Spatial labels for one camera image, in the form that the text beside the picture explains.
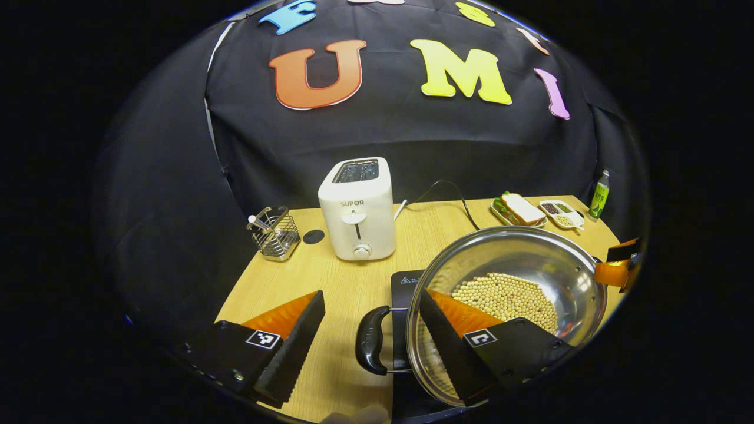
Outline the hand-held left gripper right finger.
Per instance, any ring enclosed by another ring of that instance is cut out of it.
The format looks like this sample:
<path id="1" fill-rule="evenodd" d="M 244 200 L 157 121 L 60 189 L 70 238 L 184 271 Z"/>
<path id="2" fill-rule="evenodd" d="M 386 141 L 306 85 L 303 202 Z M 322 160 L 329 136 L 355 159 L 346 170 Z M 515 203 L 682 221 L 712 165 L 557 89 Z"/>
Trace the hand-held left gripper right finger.
<path id="1" fill-rule="evenodd" d="M 576 349 L 525 317 L 496 319 L 426 288 L 419 313 L 465 406 L 535 383 Z"/>

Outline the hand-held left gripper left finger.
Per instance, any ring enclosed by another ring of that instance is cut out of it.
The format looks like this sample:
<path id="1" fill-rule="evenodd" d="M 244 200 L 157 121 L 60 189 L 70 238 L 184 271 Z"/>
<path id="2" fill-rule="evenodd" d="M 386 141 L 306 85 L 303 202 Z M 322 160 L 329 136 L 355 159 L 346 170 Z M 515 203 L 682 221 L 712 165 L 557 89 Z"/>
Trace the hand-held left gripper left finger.
<path id="1" fill-rule="evenodd" d="M 325 314 L 322 290 L 243 324 L 218 320 L 177 346 L 181 361 L 235 395 L 281 408 L 290 400 Z"/>

